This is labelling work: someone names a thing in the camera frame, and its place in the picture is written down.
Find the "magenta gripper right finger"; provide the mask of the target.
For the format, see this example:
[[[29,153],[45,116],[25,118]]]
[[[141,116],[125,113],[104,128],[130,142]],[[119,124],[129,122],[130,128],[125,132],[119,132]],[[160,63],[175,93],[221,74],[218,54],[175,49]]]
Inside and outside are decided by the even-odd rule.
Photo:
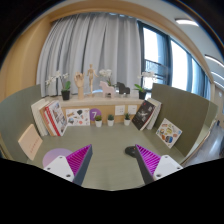
[[[182,166],[169,155],[159,156],[138,144],[135,145],[135,156],[145,184],[182,169]]]

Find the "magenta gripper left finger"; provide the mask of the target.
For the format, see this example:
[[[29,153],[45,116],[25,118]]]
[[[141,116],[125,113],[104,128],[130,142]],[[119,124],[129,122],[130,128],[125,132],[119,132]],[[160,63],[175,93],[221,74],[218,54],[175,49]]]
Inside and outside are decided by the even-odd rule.
[[[87,145],[67,156],[59,154],[44,170],[81,186],[91,157],[92,145]]]

